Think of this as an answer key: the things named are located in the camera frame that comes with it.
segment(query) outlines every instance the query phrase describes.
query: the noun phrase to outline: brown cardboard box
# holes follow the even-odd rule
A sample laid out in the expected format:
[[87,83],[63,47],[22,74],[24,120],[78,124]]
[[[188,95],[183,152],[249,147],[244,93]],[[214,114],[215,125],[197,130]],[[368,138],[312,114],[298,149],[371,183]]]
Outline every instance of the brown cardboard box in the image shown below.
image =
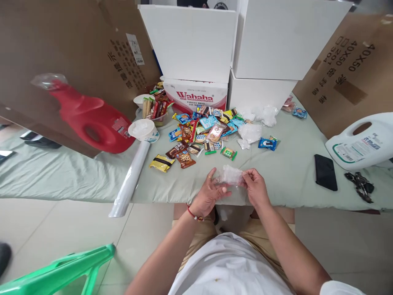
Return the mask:
[[[134,0],[1,1],[0,11],[0,116],[82,154],[99,151],[60,119],[54,97],[30,84],[35,75],[64,74],[79,92],[130,119],[133,98],[159,81]],[[136,36],[144,65],[137,65],[126,33]]]
[[393,17],[349,13],[293,93],[327,138],[393,111]]

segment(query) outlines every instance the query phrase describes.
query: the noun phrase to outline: wahaha logo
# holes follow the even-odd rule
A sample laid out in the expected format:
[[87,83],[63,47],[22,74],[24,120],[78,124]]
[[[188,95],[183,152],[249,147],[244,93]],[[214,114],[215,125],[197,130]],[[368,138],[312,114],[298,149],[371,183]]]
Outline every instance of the wahaha logo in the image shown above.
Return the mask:
[[194,94],[187,94],[187,92],[180,92],[176,91],[177,95],[180,97],[182,100],[197,100],[197,101],[203,101],[203,102],[213,102],[213,97],[212,96],[205,96],[205,95],[194,95]]

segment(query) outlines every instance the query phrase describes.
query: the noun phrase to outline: red plastic bottle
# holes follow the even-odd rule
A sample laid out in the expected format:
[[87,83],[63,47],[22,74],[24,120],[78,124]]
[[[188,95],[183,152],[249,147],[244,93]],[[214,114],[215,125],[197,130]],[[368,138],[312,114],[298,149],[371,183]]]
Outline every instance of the red plastic bottle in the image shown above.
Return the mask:
[[[32,84],[48,90],[60,102],[61,118],[89,145],[113,154],[127,150],[135,138],[128,134],[131,122],[100,98],[80,94],[61,74],[42,74]],[[87,130],[92,130],[98,140]]]

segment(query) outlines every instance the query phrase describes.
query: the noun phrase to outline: green chair leg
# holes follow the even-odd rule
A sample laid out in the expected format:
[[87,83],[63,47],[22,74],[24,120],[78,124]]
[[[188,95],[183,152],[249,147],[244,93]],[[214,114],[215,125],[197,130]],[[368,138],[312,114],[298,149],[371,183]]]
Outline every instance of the green chair leg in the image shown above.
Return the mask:
[[90,295],[99,268],[113,258],[115,251],[115,246],[109,244],[57,259],[47,267],[1,285],[0,295],[51,295],[84,275],[87,278],[82,295]]

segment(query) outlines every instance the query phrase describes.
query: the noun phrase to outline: person's right hand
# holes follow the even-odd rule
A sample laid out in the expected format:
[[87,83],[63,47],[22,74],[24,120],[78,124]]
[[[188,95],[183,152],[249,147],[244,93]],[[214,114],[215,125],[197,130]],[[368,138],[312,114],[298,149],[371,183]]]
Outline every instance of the person's right hand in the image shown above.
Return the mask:
[[264,206],[271,206],[265,180],[261,174],[255,168],[252,168],[244,171],[242,175],[246,182],[244,187],[247,189],[248,199],[254,208],[258,211]]

